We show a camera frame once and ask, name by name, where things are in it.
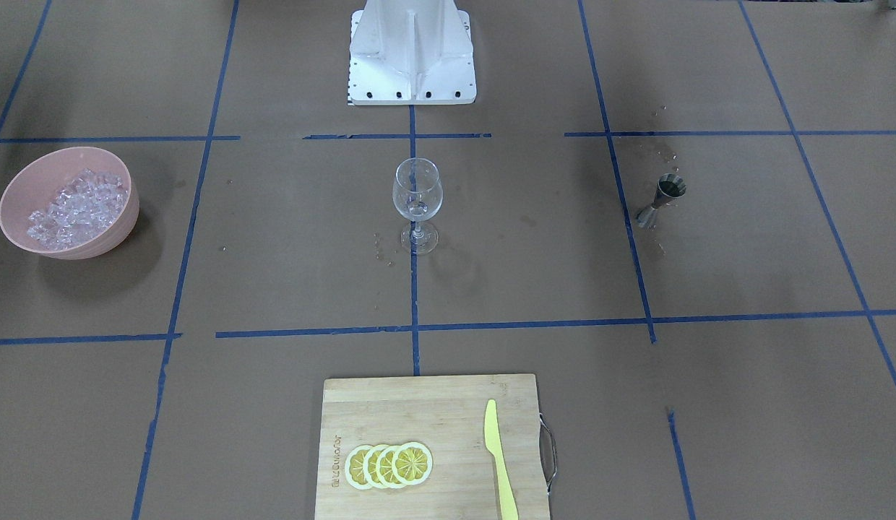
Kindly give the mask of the steel double jigger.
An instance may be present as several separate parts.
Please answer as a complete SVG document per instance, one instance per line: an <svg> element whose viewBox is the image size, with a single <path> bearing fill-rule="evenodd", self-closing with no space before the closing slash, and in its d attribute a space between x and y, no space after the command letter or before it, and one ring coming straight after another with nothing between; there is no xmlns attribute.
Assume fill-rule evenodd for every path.
<svg viewBox="0 0 896 520"><path fill-rule="evenodd" d="M686 194L686 181L675 173L661 175L656 185L652 203L637 213L635 221L640 228L654 228L660 208L666 207Z"/></svg>

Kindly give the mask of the clear wine glass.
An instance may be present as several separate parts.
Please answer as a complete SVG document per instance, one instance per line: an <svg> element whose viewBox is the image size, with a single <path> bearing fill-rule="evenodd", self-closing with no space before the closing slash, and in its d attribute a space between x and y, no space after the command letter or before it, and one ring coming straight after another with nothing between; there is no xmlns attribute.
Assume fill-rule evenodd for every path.
<svg viewBox="0 0 896 520"><path fill-rule="evenodd" d="M431 223L431 218L444 203L444 187L437 165L422 157L402 161L393 178L392 201L398 213L408 221L400 235L402 247L416 256L431 253L439 241L437 227Z"/></svg>

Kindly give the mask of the clear ice cubes pile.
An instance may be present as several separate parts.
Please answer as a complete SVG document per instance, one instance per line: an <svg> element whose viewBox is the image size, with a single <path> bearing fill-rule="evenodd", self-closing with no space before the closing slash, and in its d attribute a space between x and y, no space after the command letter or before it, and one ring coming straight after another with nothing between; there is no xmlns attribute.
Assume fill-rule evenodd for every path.
<svg viewBox="0 0 896 520"><path fill-rule="evenodd" d="M51 251L81 246L114 224L128 196L121 175L85 168L45 208L32 211L27 236Z"/></svg>

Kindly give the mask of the bamboo cutting board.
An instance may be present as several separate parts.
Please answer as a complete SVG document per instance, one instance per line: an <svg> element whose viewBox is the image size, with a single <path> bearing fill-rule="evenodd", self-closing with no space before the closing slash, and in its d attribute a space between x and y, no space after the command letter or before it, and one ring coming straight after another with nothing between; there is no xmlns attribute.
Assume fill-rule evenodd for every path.
<svg viewBox="0 0 896 520"><path fill-rule="evenodd" d="M494 461L485 447L488 399L497 403L505 467L521 519L551 518L532 374L333 378L324 383L316 519L499 519ZM434 457L428 480L356 490L345 478L359 445L417 441Z"/></svg>

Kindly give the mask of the yellow plastic knife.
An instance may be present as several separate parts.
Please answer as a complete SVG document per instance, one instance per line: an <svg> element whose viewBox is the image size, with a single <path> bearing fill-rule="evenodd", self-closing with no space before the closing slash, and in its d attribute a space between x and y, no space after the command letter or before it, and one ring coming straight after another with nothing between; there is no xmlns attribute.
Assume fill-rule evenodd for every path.
<svg viewBox="0 0 896 520"><path fill-rule="evenodd" d="M517 503L515 503L513 487L509 480L507 465L505 464L497 403L494 399L488 399L486 402L482 428L485 447L491 455L492 461L494 461L500 517L501 519L520 519L520 512L517 509Z"/></svg>

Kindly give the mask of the lemon slice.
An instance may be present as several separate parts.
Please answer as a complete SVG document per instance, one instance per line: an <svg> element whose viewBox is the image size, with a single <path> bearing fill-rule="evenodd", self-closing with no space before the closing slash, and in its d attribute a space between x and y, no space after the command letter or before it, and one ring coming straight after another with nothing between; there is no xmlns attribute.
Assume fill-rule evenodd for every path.
<svg viewBox="0 0 896 520"><path fill-rule="evenodd" d="M371 450L371 445L359 445L347 454L345 462L345 478L356 490L368 490L374 487L365 476L364 461Z"/></svg>
<svg viewBox="0 0 896 520"><path fill-rule="evenodd" d="M387 450L388 444L378 444L370 447L364 457L362 472L365 477L366 484L372 488L387 488L379 474L379 457L383 451Z"/></svg>
<svg viewBox="0 0 896 520"><path fill-rule="evenodd" d="M393 471L393 459L399 450L399 446L388 446L383 448L376 458L376 466L374 467L376 480L385 488L404 487L404 484L398 480L395 471Z"/></svg>
<svg viewBox="0 0 896 520"><path fill-rule="evenodd" d="M416 486L428 480L434 468L434 457L425 444L405 442L392 457L392 476L404 486Z"/></svg>

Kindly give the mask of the pink bowl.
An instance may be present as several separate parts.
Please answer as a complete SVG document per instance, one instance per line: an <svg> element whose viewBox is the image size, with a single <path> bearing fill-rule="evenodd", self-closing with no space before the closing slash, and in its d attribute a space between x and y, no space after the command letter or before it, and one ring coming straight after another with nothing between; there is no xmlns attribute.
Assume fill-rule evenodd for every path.
<svg viewBox="0 0 896 520"><path fill-rule="evenodd" d="M81 246L51 251L27 236L28 217L55 198L56 191L85 168L120 175L129 196L121 216L104 233ZM23 168L0 198L0 228L5 237L23 251L49 258L85 259L107 253L126 239L139 214L139 194L127 166L113 152L92 146L75 146L49 152Z"/></svg>

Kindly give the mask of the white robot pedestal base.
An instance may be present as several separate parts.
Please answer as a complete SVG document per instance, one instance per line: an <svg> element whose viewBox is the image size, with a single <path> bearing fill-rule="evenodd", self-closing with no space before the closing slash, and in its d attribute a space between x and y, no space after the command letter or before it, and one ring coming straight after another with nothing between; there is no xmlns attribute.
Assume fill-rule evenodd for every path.
<svg viewBox="0 0 896 520"><path fill-rule="evenodd" d="M349 105L475 102L470 17L454 1L368 1L350 36Z"/></svg>

